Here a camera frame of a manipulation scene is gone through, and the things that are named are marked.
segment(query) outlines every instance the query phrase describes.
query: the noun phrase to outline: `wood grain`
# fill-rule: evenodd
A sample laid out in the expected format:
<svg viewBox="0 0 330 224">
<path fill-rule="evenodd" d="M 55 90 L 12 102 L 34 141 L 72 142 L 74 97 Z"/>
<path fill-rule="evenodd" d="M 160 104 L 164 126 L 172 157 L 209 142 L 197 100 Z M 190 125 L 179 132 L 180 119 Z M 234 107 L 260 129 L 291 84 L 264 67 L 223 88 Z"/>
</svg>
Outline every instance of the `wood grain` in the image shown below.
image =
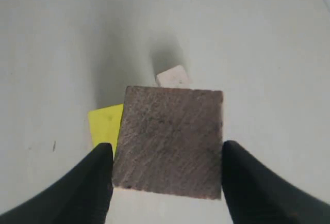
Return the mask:
<svg viewBox="0 0 330 224">
<path fill-rule="evenodd" d="M 219 199 L 221 91 L 128 87 L 114 187 Z"/>
</svg>

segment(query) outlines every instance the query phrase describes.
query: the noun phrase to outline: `yellow block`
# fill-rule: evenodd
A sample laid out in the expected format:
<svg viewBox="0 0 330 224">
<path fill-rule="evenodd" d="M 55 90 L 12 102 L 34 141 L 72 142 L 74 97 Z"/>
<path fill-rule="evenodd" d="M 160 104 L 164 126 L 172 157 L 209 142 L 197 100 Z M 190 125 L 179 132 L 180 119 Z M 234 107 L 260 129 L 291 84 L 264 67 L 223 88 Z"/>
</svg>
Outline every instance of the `yellow block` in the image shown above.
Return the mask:
<svg viewBox="0 0 330 224">
<path fill-rule="evenodd" d="M 94 147 L 99 143 L 108 142 L 112 145 L 113 154 L 115 153 L 122 112 L 123 104 L 88 112 L 89 129 Z"/>
</svg>

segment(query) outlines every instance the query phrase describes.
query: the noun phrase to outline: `brown block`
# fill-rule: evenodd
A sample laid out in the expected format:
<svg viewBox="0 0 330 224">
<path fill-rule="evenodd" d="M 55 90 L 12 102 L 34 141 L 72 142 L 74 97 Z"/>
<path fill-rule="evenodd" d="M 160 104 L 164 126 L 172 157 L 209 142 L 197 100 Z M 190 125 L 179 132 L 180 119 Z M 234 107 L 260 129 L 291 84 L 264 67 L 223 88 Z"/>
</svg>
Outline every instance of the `brown block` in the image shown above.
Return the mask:
<svg viewBox="0 0 330 224">
<path fill-rule="evenodd" d="M 222 91 L 128 87 L 114 187 L 219 199 Z"/>
</svg>

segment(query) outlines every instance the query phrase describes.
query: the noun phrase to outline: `small white cube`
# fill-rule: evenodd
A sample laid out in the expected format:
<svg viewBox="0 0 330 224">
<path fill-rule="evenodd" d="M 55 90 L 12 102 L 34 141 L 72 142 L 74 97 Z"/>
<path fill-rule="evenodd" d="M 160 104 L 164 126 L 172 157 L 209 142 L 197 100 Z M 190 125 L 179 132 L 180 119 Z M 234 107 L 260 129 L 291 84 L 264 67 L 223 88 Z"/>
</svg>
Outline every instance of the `small white cube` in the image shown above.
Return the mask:
<svg viewBox="0 0 330 224">
<path fill-rule="evenodd" d="M 157 74 L 156 83 L 159 87 L 189 88 L 189 78 L 185 68 L 177 65 L 165 72 Z"/>
</svg>

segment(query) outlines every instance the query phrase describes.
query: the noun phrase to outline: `yellow sticky note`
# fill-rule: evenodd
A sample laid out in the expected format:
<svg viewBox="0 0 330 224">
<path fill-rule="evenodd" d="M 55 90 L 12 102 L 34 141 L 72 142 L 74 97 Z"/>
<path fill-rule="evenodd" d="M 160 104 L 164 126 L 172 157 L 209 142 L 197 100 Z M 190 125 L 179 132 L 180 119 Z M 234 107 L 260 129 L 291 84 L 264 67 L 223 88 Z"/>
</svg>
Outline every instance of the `yellow sticky note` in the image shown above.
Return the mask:
<svg viewBox="0 0 330 224">
<path fill-rule="evenodd" d="M 123 104 L 88 112 L 89 129 L 94 147 L 99 143 L 108 142 L 112 145 L 113 154 L 115 153 L 122 112 Z"/>
</svg>

